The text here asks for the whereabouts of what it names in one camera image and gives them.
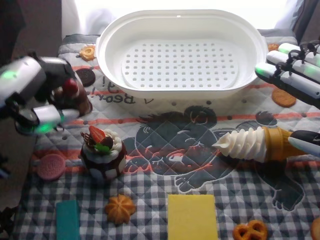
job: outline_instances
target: green rectangular block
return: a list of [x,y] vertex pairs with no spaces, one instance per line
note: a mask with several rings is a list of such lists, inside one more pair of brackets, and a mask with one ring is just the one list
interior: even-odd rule
[[56,240],[79,240],[79,206],[76,200],[56,204]]

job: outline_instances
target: checkered fabric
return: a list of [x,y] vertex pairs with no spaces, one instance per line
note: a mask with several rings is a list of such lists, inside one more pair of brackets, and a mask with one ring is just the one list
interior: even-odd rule
[[[261,34],[268,43],[296,43],[290,31]],[[237,224],[253,219],[265,222],[271,240],[311,239],[310,225],[320,216],[318,159],[306,155],[265,165],[224,157],[211,145],[227,132],[249,127],[319,132],[319,110],[299,100],[290,108],[276,105],[271,100],[274,86],[261,80],[228,99],[131,97],[103,76],[96,59],[79,57],[96,38],[72,35],[59,49],[59,57],[74,70],[94,71],[96,81],[86,89],[93,111],[64,131],[38,138],[11,239],[55,240],[55,206],[66,200],[78,201],[82,240],[167,239],[168,194],[214,195],[222,240],[232,239]],[[97,184],[79,159],[80,133],[88,132],[89,125],[117,132],[127,149],[124,173],[108,184]],[[67,170],[59,180],[44,182],[35,168],[50,153],[61,155]],[[114,225],[104,212],[109,197],[118,194],[131,197],[137,206],[128,224]]]

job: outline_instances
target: robotic hand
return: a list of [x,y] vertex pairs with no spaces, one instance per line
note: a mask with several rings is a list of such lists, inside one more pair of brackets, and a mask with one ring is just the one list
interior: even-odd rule
[[[257,76],[301,101],[320,109],[320,41],[300,46],[283,43],[270,51],[267,63],[255,66]],[[320,133],[297,130],[289,142],[308,154],[320,157]]]
[[[0,115],[14,118],[16,130],[24,135],[45,134],[92,109],[87,96],[85,99],[83,97],[85,91],[79,77],[71,65],[60,58],[37,57],[33,53],[5,65],[0,68],[0,86]],[[62,96],[63,87],[71,88],[71,94]],[[60,101],[54,91],[60,93]],[[77,109],[81,101],[76,101],[74,96],[79,98],[79,95],[87,108],[91,106],[89,111]],[[63,103],[65,96],[69,97],[68,104],[64,104],[66,101]],[[38,102],[48,100],[50,104],[25,108],[27,101],[33,97]]]

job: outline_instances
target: yellow sponge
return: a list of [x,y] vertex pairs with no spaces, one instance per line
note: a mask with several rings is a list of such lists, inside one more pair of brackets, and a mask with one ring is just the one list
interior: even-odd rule
[[168,240],[218,240],[213,195],[168,196]]

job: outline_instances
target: perforated basket bottom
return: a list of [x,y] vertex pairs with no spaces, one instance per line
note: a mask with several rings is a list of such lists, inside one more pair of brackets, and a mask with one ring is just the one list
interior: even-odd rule
[[139,42],[126,53],[122,75],[137,89],[225,89],[238,75],[233,49],[212,39]]

